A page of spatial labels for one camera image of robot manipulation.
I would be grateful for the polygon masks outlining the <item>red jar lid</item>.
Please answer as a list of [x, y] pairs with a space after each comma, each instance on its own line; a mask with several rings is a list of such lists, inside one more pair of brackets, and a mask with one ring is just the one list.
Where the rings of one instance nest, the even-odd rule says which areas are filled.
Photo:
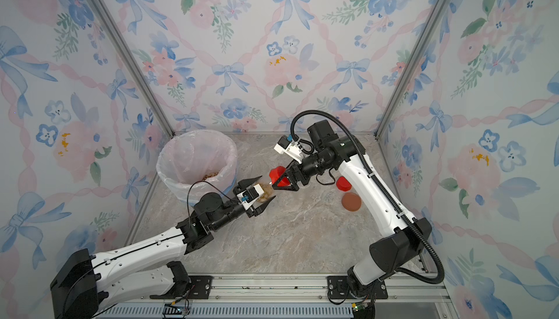
[[349, 192], [352, 184], [345, 177], [340, 176], [336, 181], [336, 187], [342, 192]]
[[276, 184], [278, 187], [289, 187], [291, 185], [290, 180], [284, 175], [285, 170], [284, 166], [278, 166], [269, 172], [272, 185]]

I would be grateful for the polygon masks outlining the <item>orange jar lid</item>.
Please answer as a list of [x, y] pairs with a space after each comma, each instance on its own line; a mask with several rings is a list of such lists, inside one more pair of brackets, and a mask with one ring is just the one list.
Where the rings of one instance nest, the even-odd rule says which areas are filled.
[[342, 206], [351, 212], [359, 211], [362, 206], [362, 200], [359, 195], [347, 192], [342, 197]]

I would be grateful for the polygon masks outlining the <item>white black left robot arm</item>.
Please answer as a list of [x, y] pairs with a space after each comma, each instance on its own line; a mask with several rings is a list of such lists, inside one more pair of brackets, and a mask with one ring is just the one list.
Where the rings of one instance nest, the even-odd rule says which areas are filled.
[[72, 253], [50, 284], [55, 318], [94, 318], [140, 297], [182, 299], [192, 287], [180, 257], [206, 246], [213, 233], [242, 215], [257, 217], [272, 202], [257, 178], [233, 196], [219, 189], [189, 208], [188, 217], [154, 237], [111, 251]]

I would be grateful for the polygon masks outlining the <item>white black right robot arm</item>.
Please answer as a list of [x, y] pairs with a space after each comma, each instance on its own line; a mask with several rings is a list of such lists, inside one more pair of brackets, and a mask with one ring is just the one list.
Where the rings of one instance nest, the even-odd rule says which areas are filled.
[[371, 289], [396, 272], [405, 273], [419, 281], [439, 284], [444, 279], [443, 269], [433, 278], [419, 275], [403, 265], [426, 249], [432, 227], [426, 219], [416, 219], [388, 190], [374, 170], [364, 148], [355, 137], [333, 137], [311, 155], [304, 155], [300, 146], [282, 136], [275, 151], [291, 157], [285, 171], [273, 181], [273, 188], [281, 190], [281, 182], [288, 180], [286, 189], [297, 191], [308, 185], [313, 176], [336, 169], [361, 198], [380, 231], [380, 239], [372, 243], [365, 258], [351, 267], [347, 274], [349, 291], [364, 297]]

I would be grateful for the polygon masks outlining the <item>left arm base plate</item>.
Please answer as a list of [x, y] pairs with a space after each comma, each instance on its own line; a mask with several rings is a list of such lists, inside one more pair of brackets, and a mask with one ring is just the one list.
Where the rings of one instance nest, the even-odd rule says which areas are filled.
[[150, 299], [209, 299], [213, 277], [210, 275], [195, 275], [188, 281], [174, 284], [163, 295], [151, 295]]

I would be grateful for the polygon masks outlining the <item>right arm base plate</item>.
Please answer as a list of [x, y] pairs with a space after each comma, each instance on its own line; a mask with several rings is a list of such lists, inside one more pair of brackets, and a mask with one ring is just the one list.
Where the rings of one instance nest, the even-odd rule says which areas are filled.
[[359, 281], [346, 276], [330, 275], [326, 278], [327, 296], [334, 301], [356, 299], [388, 299], [387, 287], [384, 281], [374, 281], [366, 286]]

